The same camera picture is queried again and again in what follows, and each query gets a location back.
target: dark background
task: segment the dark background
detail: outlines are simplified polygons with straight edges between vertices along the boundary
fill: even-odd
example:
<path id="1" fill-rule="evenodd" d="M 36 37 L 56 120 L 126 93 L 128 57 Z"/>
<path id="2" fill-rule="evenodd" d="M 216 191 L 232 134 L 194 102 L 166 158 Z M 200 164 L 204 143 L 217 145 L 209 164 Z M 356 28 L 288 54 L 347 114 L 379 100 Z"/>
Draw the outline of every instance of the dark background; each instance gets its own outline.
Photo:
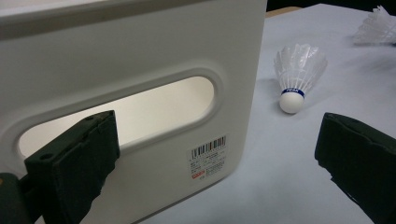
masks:
<path id="1" fill-rule="evenodd" d="M 339 7 L 351 7 L 364 11 L 373 11 L 373 8 L 382 6 L 390 15 L 396 15 L 396 0 L 268 0 L 267 11 L 282 7 L 310 7 L 319 3 Z"/>

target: shuttlecock feathers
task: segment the shuttlecock feathers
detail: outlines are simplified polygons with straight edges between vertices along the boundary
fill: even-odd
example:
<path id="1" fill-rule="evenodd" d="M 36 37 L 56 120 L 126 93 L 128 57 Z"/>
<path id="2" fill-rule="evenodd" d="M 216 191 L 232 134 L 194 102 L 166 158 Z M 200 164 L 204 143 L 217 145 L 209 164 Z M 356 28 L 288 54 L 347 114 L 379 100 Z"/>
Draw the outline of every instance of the shuttlecock feathers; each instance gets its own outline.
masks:
<path id="1" fill-rule="evenodd" d="M 356 45 L 395 44 L 396 20 L 383 7 L 374 8 L 354 35 Z"/>

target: white shuttlecock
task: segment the white shuttlecock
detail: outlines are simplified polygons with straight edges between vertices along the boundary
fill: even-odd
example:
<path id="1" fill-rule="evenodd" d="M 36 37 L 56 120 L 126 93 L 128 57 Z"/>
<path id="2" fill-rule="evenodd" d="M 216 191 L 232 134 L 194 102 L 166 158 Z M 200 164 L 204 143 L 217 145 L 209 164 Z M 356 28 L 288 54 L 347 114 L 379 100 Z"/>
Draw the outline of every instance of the white shuttlecock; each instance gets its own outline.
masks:
<path id="1" fill-rule="evenodd" d="M 353 37 L 356 45 L 395 44 L 396 20 L 383 7 L 374 8 Z"/>
<path id="2" fill-rule="evenodd" d="M 282 89 L 279 105 L 286 113 L 295 114 L 303 107 L 307 92 L 323 74 L 326 57 L 317 47 L 297 44 L 278 52 L 274 63 Z"/>

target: blue band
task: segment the blue band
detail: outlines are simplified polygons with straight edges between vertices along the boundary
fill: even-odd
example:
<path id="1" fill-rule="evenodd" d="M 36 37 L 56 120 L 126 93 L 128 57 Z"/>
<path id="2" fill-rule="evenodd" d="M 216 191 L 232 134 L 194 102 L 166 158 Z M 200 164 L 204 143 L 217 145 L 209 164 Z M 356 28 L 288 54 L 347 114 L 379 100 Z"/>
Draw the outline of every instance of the blue band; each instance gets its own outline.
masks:
<path id="1" fill-rule="evenodd" d="M 303 98 L 305 98 L 305 93 L 303 91 L 300 91 L 299 89 L 296 88 L 287 88 L 285 90 L 282 91 L 281 94 L 285 93 L 285 92 L 295 92 L 295 93 L 299 93 L 300 95 L 303 96 Z"/>

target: red logo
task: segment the red logo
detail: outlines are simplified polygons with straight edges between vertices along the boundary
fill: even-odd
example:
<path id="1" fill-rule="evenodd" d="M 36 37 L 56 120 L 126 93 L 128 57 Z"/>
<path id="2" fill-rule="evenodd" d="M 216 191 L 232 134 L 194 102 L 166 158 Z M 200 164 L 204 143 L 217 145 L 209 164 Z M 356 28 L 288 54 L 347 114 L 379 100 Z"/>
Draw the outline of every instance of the red logo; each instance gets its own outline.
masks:
<path id="1" fill-rule="evenodd" d="M 203 175 L 205 173 L 205 170 L 200 171 L 199 173 L 196 173 L 195 175 L 192 176 L 192 179 L 195 179 L 196 177 Z"/>

